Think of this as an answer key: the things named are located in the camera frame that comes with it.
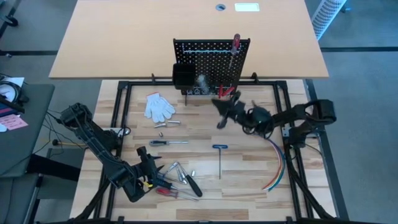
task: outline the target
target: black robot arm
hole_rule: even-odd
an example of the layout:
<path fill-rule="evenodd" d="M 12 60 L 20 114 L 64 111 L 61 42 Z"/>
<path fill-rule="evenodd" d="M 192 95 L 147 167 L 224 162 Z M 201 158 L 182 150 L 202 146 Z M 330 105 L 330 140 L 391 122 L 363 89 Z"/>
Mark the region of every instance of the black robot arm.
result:
<path fill-rule="evenodd" d="M 101 161 L 104 173 L 116 188 L 123 188 L 131 202 L 138 201 L 145 195 L 144 184 L 139 179 L 156 187 L 157 168 L 152 157 L 147 154 L 145 147 L 137 149 L 141 159 L 139 164 L 130 166 L 126 161 L 114 156 L 111 150 L 121 147 L 121 137 L 113 130 L 103 131 L 92 120 L 92 114 L 85 105 L 75 103 L 62 111 L 57 122 L 64 125 L 81 139 L 93 154 Z"/>
<path fill-rule="evenodd" d="M 274 128 L 303 120 L 300 126 L 289 129 L 288 144 L 304 147 L 305 137 L 308 134 L 316 131 L 320 126 L 336 121 L 333 102 L 330 100 L 315 100 L 306 104 L 295 105 L 290 110 L 271 116 L 270 112 L 257 106 L 254 102 L 254 107 L 246 112 L 244 110 L 246 104 L 239 101 L 240 96 L 241 93 L 237 91 L 228 101 L 212 99 L 213 104 L 223 117 L 217 124 L 218 129 L 224 128 L 229 118 L 240 124 L 246 134 L 258 134 L 264 138 L 269 138 Z M 309 114 L 306 109 L 311 107 L 312 114 Z"/>

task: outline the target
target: pink paper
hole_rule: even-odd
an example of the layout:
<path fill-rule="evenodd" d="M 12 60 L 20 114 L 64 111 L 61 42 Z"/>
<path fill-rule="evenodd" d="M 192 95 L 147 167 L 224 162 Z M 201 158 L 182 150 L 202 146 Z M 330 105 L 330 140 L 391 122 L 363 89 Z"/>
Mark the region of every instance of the pink paper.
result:
<path fill-rule="evenodd" d="M 0 118 L 0 124 L 4 125 L 8 130 L 28 126 L 28 124 L 15 114 L 7 115 Z"/>

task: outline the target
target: desk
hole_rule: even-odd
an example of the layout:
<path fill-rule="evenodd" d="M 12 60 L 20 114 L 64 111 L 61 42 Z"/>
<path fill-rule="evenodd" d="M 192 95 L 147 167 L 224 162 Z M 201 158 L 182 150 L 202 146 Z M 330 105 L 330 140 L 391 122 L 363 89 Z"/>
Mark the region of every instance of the desk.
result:
<path fill-rule="evenodd" d="M 29 98 L 29 102 L 24 104 L 25 113 L 21 114 L 28 126 L 0 133 L 0 157 L 5 158 L 0 162 L 0 177 L 20 177 L 30 172 L 76 181 L 80 173 L 76 167 L 32 154 L 54 86 L 23 85 L 22 92 Z"/>
<path fill-rule="evenodd" d="M 251 39 L 242 77 L 328 77 L 304 0 L 78 1 L 50 78 L 171 77 L 173 39 Z M 223 3 L 224 11 L 216 5 Z"/>
<path fill-rule="evenodd" d="M 288 80 L 288 88 L 292 105 L 307 102 L 303 82 Z M 113 113 L 118 81 L 102 82 L 94 121 L 101 127 L 109 127 Z M 250 108 L 251 100 L 265 107 L 274 114 L 275 98 L 269 86 L 239 86 L 242 91 L 241 100 Z M 172 116 L 180 120 L 182 125 L 177 128 L 154 129 L 151 119 L 144 117 L 146 95 L 154 91 L 164 96 L 176 109 Z M 130 164 L 139 162 L 136 149 L 146 146 L 149 153 L 162 156 L 156 160 L 158 166 L 169 166 L 180 161 L 190 172 L 195 169 L 196 182 L 203 191 L 199 202 L 176 200 L 155 192 L 140 199 L 136 203 L 128 201 L 123 190 L 117 190 L 114 201 L 112 220 L 125 216 L 125 220 L 285 220 L 286 216 L 294 217 L 292 194 L 287 173 L 280 185 L 271 192 L 261 191 L 261 187 L 270 181 L 278 167 L 277 156 L 272 146 L 265 140 L 245 135 L 241 127 L 229 122 L 223 130 L 216 129 L 220 120 L 216 108 L 211 104 L 209 96 L 189 96 L 188 105 L 185 98 L 173 86 L 134 86 L 127 118 L 127 126 L 132 130 L 130 136 L 124 138 L 122 159 Z M 186 139 L 189 144 L 150 147 L 148 141 L 157 139 L 162 131 L 165 139 Z M 278 145 L 282 145 L 279 130 L 272 135 Z M 315 140 L 307 143 L 318 147 Z M 218 178 L 218 151 L 212 144 L 228 144 L 229 149 L 222 152 L 222 178 Z M 302 149 L 303 162 L 310 190 L 325 210 L 335 215 L 333 201 L 323 166 L 318 152 L 309 148 Z M 71 217 L 81 213 L 98 189 L 102 165 L 91 151 L 85 152 L 78 187 L 73 201 Z M 106 210 L 104 196 L 101 217 Z"/>

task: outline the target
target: glove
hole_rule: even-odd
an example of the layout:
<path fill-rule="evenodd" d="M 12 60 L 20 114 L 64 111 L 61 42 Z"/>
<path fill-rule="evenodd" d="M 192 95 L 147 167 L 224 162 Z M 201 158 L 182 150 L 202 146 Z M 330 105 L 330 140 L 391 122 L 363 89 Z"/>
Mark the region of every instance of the glove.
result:
<path fill-rule="evenodd" d="M 144 113 L 146 118 L 152 118 L 155 123 L 164 122 L 164 118 L 170 119 L 174 113 L 174 107 L 159 93 L 147 96 L 147 106 Z"/>

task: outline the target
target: blue wire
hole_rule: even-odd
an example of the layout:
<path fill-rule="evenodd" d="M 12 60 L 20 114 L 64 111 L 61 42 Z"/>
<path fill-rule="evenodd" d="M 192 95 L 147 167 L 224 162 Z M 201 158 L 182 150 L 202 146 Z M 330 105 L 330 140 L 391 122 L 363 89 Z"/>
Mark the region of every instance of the blue wire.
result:
<path fill-rule="evenodd" d="M 277 144 L 275 144 L 271 139 L 267 139 L 267 140 L 276 147 L 276 149 L 278 150 L 280 156 L 282 157 L 282 172 L 280 173 L 280 176 L 276 180 L 275 184 L 268 189 L 268 191 L 271 191 L 274 187 L 276 187 L 279 184 L 280 180 L 282 179 L 282 176 L 284 175 L 284 172 L 285 172 L 285 155 L 282 152 L 282 150 L 280 149 L 280 147 L 277 146 Z"/>

